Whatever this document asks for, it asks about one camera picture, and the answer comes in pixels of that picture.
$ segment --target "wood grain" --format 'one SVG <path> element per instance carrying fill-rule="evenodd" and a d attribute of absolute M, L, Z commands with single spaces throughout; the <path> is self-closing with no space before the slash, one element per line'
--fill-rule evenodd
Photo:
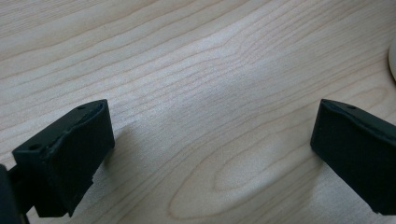
<path fill-rule="evenodd" d="M 311 151 L 321 98 L 396 123 L 383 1 L 1 1 L 0 162 L 107 98 L 116 148 L 73 217 L 395 223 Z"/>

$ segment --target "screw hole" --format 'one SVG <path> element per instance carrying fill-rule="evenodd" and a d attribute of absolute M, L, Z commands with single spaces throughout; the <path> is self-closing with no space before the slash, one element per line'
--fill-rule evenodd
<path fill-rule="evenodd" d="M 29 150 L 36 150 L 36 149 L 38 149 L 38 148 L 41 148 L 41 145 L 40 145 L 40 144 L 34 144 L 34 145 L 31 145 L 31 146 L 29 147 Z"/>

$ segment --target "black plastic part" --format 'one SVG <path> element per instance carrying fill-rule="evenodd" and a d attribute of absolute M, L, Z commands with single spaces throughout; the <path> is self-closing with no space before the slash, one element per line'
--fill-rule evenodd
<path fill-rule="evenodd" d="M 20 210 L 33 205 L 40 217 L 72 216 L 114 145 L 107 100 L 76 107 L 53 122 L 12 152 L 17 168 L 10 178 L 22 181 L 13 181 L 22 195 L 16 197 Z"/>
<path fill-rule="evenodd" d="M 312 149 L 374 212 L 396 215 L 396 127 L 353 105 L 322 100 Z"/>
<path fill-rule="evenodd" d="M 15 201 L 11 182 L 5 166 L 0 164 L 0 222 L 22 224 L 23 213 L 20 213 Z"/>

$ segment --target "white object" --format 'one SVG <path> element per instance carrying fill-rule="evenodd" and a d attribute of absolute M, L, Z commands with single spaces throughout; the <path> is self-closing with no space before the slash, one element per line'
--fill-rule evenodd
<path fill-rule="evenodd" d="M 396 38 L 393 39 L 389 49 L 389 67 L 393 77 L 396 79 Z"/>

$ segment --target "light wood surface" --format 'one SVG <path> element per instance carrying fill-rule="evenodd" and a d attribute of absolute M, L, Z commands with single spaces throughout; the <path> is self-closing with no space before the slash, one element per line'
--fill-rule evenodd
<path fill-rule="evenodd" d="M 321 98 L 396 123 L 396 2 L 1 1 L 0 162 L 106 98 L 116 148 L 32 223 L 396 223 L 309 146 Z"/>

